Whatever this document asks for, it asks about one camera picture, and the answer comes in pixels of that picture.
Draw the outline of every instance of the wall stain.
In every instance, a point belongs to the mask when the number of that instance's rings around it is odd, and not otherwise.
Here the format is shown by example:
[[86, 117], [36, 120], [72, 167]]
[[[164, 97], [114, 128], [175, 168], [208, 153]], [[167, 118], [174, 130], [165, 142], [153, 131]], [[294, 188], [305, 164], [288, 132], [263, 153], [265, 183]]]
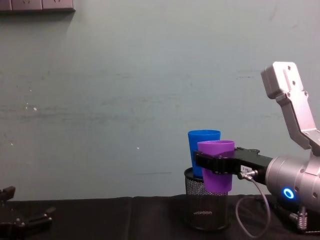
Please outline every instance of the wall stain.
[[250, 70], [239, 70], [236, 71], [238, 74], [253, 74], [253, 73], [261, 73], [262, 70], [259, 69], [250, 69]]
[[110, 123], [125, 123], [143, 125], [156, 120], [154, 116], [142, 117], [131, 115], [116, 115], [108, 113], [70, 113], [55, 112], [48, 113], [43, 110], [37, 114], [24, 114], [17, 116], [20, 123], [30, 123], [34, 121], [45, 121], [50, 124], [70, 124], [73, 126], [93, 126], [109, 125]]
[[237, 76], [236, 80], [254, 79], [255, 76]]
[[1, 113], [14, 113], [17, 112], [16, 109], [8, 107], [6, 105], [0, 105], [0, 112]]
[[61, 106], [47, 106], [43, 108], [44, 111], [68, 111], [67, 107], [61, 107]]
[[272, 118], [273, 116], [272, 115], [263, 114], [263, 115], [261, 115], [261, 117], [264, 118], [264, 119], [269, 119], [269, 118]]
[[138, 96], [138, 97], [112, 97], [110, 99], [104, 100], [101, 105], [119, 105], [119, 104], [152, 104], [152, 105], [162, 105], [164, 103], [170, 102], [172, 100], [179, 100], [180, 95], [175, 93], [159, 94], [159, 95], [149, 95], [149, 96]]
[[273, 9], [273, 11], [272, 11], [272, 13], [271, 13], [271, 15], [269, 17], [269, 21], [272, 21], [275, 18], [276, 14], [277, 14], [277, 11], [278, 11], [278, 4], [276, 4], [274, 6], [274, 9]]
[[141, 173], [137, 173], [136, 175], [143, 176], [143, 175], [163, 175], [163, 174], [172, 174], [172, 171], [141, 172]]
[[79, 79], [96, 79], [106, 77], [108, 75], [108, 71], [106, 69], [97, 70], [93, 72], [55, 72], [52, 73], [51, 76], [57, 79], [64, 79], [64, 80], [75, 80], [78, 81]]

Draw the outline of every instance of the cup rim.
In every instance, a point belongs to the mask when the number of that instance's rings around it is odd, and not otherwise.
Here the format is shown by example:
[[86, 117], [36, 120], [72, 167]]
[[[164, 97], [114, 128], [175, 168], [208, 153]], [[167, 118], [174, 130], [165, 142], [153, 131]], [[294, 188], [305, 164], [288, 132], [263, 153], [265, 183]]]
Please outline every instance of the cup rim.
[[234, 144], [235, 141], [232, 140], [211, 140], [211, 141], [200, 141], [198, 144], [219, 144], [219, 145], [224, 145], [224, 144]]
[[188, 132], [189, 136], [203, 136], [203, 135], [219, 135], [221, 131], [215, 129], [196, 129]]

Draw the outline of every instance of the blue cup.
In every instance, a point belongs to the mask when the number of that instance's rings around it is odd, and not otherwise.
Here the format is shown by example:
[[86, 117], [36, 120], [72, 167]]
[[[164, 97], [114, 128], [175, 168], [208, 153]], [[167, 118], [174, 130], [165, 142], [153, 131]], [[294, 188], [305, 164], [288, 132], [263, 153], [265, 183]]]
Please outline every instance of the blue cup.
[[197, 143], [204, 141], [220, 140], [220, 136], [221, 132], [219, 130], [212, 129], [192, 130], [188, 132], [190, 154], [192, 161], [192, 171], [194, 176], [202, 177], [202, 169], [200, 166], [196, 165], [196, 162], [194, 160], [194, 151], [198, 151]]

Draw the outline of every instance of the metal bracket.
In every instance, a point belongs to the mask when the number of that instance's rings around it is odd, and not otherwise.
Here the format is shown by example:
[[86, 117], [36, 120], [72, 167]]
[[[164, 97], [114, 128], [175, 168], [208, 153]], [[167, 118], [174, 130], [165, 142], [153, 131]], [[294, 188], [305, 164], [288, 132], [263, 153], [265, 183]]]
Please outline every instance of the metal bracket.
[[293, 62], [274, 62], [262, 73], [267, 96], [281, 106], [284, 120], [293, 141], [303, 149], [311, 149], [305, 172], [320, 174], [320, 131], [317, 129], [298, 68]]

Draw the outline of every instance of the plastic cup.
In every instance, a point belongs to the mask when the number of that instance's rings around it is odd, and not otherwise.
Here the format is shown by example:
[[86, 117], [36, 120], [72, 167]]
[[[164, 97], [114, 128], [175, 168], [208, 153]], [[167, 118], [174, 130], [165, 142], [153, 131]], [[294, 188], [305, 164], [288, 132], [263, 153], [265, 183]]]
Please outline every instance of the plastic cup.
[[[224, 152], [235, 150], [235, 142], [232, 140], [216, 140], [198, 142], [198, 151], [215, 156]], [[204, 188], [210, 193], [227, 193], [232, 189], [232, 174], [216, 174], [211, 170], [202, 168]]]
[[198, 151], [199, 142], [220, 140], [221, 132], [219, 130], [213, 129], [200, 129], [192, 130], [188, 132], [189, 146], [190, 146], [190, 155], [192, 162], [192, 171], [193, 175], [196, 177], [202, 177], [202, 168], [196, 165], [194, 160], [194, 151]]

